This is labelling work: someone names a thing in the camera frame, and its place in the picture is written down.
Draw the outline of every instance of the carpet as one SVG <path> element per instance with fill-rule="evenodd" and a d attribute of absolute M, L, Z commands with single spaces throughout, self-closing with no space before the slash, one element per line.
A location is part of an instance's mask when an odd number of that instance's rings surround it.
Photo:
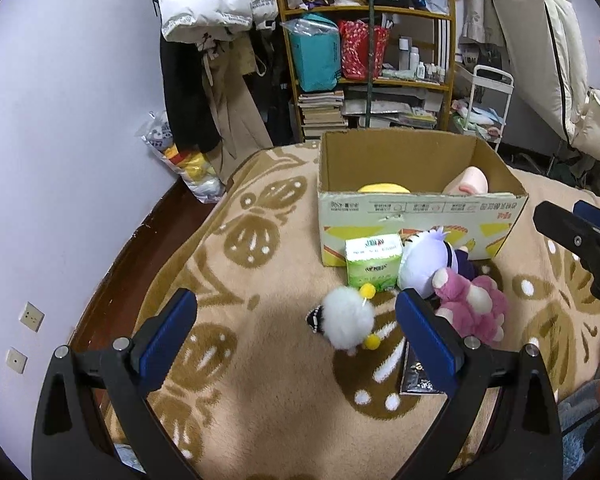
<path fill-rule="evenodd" d="M 374 299 L 377 351 L 335 351 L 306 325 L 307 312 L 346 279 L 342 268 L 320 262 L 318 152 L 313 141 L 247 161 L 142 305 L 137 327 L 181 286 L 198 297 L 198 320 L 149 402 L 204 478 L 392 478 L 444 403 L 444 396 L 396 393 L 404 339 L 391 293 Z M 535 231 L 532 213 L 542 200 L 571 208 L 576 200 L 600 206 L 600 199 L 513 171 L 530 199 L 483 271 L 511 304 L 501 348 L 537 344 L 564 398 L 598 366 L 600 301 L 590 295 L 591 275 Z M 485 397 L 455 466 L 474 456 L 495 395 Z M 107 425 L 116 442 L 125 441 L 111 410 Z"/>

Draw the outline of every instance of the stuffed animal in bag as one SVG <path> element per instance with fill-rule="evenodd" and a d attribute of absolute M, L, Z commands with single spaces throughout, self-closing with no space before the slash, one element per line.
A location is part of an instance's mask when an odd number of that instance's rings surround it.
<path fill-rule="evenodd" d="M 475 335 L 485 344 L 502 341 L 509 302 L 489 276 L 473 281 L 453 269 L 439 269 L 431 280 L 440 298 L 436 316 L 444 317 L 461 337 Z"/>
<path fill-rule="evenodd" d="M 414 288 L 421 298 L 433 297 L 431 279 L 437 270 L 450 267 L 465 278 L 474 279 L 476 272 L 469 261 L 466 247 L 458 250 L 445 241 L 442 227 L 411 235 L 404 242 L 398 269 L 398 288 Z"/>

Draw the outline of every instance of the bottle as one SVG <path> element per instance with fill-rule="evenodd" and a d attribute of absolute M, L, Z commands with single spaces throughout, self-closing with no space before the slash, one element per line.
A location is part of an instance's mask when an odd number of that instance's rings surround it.
<path fill-rule="evenodd" d="M 411 38 L 407 38 L 406 36 L 401 36 L 398 41 L 398 47 L 400 48 L 400 57 L 398 58 L 398 70 L 408 70 L 409 69 L 409 44 L 411 43 Z"/>
<path fill-rule="evenodd" d="M 420 63 L 420 51 L 417 46 L 412 46 L 411 52 L 409 53 L 409 70 L 416 72 L 418 63 Z"/>
<path fill-rule="evenodd" d="M 436 77 L 436 66 L 433 63 L 429 63 L 425 66 L 426 75 L 425 79 L 427 81 L 433 81 Z"/>
<path fill-rule="evenodd" d="M 424 68 L 424 63 L 420 62 L 416 69 L 416 79 L 424 79 L 425 74 L 427 73 L 427 69 Z"/>

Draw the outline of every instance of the metal screw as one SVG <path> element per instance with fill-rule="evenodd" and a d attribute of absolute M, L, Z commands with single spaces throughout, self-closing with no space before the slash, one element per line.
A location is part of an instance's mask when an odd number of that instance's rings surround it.
<path fill-rule="evenodd" d="M 119 337 L 113 342 L 113 348 L 114 350 L 118 350 L 120 352 L 129 348 L 130 343 L 131 341 L 129 341 L 128 337 Z"/>
<path fill-rule="evenodd" d="M 62 359 L 63 357 L 67 357 L 69 355 L 69 347 L 67 345 L 62 345 L 56 348 L 54 355 L 58 359 Z"/>
<path fill-rule="evenodd" d="M 528 353 L 531 357 L 538 357 L 540 355 L 539 348 L 532 343 L 528 343 L 525 345 L 525 352 Z"/>
<path fill-rule="evenodd" d="M 464 346 L 471 350 L 480 348 L 480 340 L 475 335 L 468 335 L 464 338 Z"/>

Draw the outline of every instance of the white rolling cart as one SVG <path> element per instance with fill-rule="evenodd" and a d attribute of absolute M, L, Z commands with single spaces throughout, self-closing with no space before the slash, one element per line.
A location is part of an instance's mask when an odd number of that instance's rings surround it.
<path fill-rule="evenodd" d="M 478 70 L 499 74 L 503 76 L 504 79 L 503 81 L 495 81 L 493 79 L 489 79 L 488 77 L 478 76 Z M 471 83 L 471 94 L 469 95 L 468 105 L 469 112 L 471 112 L 474 106 L 474 94 L 475 88 L 477 86 L 489 88 L 491 90 L 495 90 L 496 92 L 503 92 L 507 94 L 507 104 L 504 108 L 504 115 L 502 116 L 502 124 L 500 125 L 500 130 L 498 131 L 498 137 L 493 140 L 488 140 L 488 142 L 494 144 L 493 149 L 497 152 L 498 147 L 502 142 L 502 131 L 504 130 L 505 125 L 507 124 L 507 113 L 509 112 L 511 94 L 513 94 L 513 76 L 509 72 L 504 72 L 504 70 L 500 70 L 486 65 L 476 65 L 474 67 L 474 72 L 471 73 L 460 64 L 456 64 L 456 76 L 461 77 L 462 79 L 465 79 L 466 81 Z M 467 114 L 467 118 L 464 120 L 464 125 L 462 126 L 462 131 L 460 133 L 462 133 L 463 135 L 479 135 L 477 132 L 467 129 L 468 122 L 469 114 Z"/>

